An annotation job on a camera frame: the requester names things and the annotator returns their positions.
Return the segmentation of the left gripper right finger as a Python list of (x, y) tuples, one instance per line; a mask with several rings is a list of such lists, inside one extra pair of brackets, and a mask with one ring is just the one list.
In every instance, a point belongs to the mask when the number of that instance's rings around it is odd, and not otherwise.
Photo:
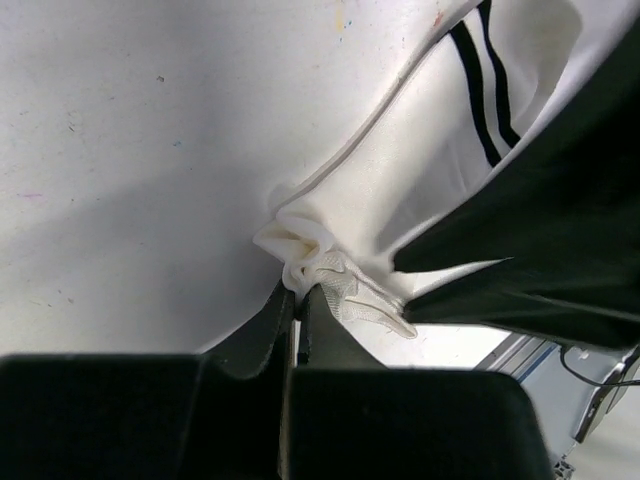
[(549, 479), (531, 400), (491, 371), (391, 369), (314, 287), (287, 393), (291, 479)]

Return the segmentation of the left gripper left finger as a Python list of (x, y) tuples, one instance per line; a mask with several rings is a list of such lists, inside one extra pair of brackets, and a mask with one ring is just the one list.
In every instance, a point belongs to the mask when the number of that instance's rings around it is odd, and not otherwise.
[(295, 302), (201, 354), (1, 360), (5, 479), (275, 479)]

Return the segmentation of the white sock with dark stripes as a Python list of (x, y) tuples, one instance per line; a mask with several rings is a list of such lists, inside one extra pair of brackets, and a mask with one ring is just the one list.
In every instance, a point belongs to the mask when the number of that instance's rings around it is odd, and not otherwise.
[(406, 337), (406, 304), (480, 269), (401, 272), (395, 254), (466, 202), (578, 95), (635, 1), (433, 1), (426, 39), (367, 127), (255, 236), (297, 300)]

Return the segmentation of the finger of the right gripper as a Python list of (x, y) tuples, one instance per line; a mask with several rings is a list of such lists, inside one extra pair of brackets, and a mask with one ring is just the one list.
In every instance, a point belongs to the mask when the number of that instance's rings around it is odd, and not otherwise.
[(562, 344), (639, 342), (639, 30), (487, 185), (400, 249), (401, 272), (479, 263), (410, 300), (413, 324)]

